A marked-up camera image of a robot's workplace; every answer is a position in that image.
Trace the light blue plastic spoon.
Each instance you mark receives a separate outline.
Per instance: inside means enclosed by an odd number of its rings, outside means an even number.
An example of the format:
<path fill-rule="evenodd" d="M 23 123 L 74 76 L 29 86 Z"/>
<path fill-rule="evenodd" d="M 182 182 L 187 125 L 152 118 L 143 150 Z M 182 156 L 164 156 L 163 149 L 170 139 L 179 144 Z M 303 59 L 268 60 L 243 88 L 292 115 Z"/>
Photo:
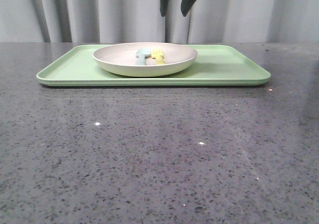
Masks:
<path fill-rule="evenodd" d="M 137 57 L 137 66 L 145 66 L 146 65 L 146 59 L 151 56 L 151 51 L 148 48 L 140 48 L 136 52 Z"/>

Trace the light green plastic tray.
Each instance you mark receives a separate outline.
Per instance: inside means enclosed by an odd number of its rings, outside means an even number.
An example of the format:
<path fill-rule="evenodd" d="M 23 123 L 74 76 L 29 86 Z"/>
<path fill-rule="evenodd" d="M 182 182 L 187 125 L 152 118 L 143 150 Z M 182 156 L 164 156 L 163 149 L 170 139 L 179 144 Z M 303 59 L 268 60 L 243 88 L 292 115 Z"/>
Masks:
<path fill-rule="evenodd" d="M 129 78 L 101 68 L 93 53 L 101 45 L 76 46 L 38 72 L 37 80 L 47 86 L 257 86 L 271 74 L 230 46 L 193 45 L 198 57 L 187 69 L 168 76 Z"/>

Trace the grey pleated curtain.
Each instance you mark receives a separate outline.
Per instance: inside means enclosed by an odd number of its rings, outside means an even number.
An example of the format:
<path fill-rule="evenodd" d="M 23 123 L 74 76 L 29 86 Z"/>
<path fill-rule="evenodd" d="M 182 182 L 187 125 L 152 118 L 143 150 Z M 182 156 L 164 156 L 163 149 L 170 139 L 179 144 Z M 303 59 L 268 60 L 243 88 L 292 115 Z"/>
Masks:
<path fill-rule="evenodd" d="M 2 42 L 318 42 L 319 0 L 0 0 Z"/>

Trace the yellow plastic fork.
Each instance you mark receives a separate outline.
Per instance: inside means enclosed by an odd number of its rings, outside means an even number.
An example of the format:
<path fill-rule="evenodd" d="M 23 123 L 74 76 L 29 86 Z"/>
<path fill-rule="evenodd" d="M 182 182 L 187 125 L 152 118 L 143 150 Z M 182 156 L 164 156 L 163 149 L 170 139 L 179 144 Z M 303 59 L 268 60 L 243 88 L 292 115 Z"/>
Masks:
<path fill-rule="evenodd" d="M 164 60 L 164 53 L 161 49 L 153 49 L 151 52 L 151 58 L 155 59 L 156 65 L 164 65 L 165 60 Z"/>

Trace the beige round plate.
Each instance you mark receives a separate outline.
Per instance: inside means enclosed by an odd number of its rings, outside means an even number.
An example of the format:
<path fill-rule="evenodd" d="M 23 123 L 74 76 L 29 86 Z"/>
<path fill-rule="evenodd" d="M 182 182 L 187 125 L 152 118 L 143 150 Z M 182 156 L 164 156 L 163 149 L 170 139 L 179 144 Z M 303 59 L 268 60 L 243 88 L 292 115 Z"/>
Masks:
<path fill-rule="evenodd" d="M 156 65 L 151 56 L 145 66 L 137 66 L 136 52 L 140 48 L 161 49 L 164 65 Z M 93 52 L 96 63 L 104 70 L 129 77 L 158 77 L 187 69 L 196 59 L 197 51 L 186 45 L 160 42 L 134 42 L 104 46 Z"/>

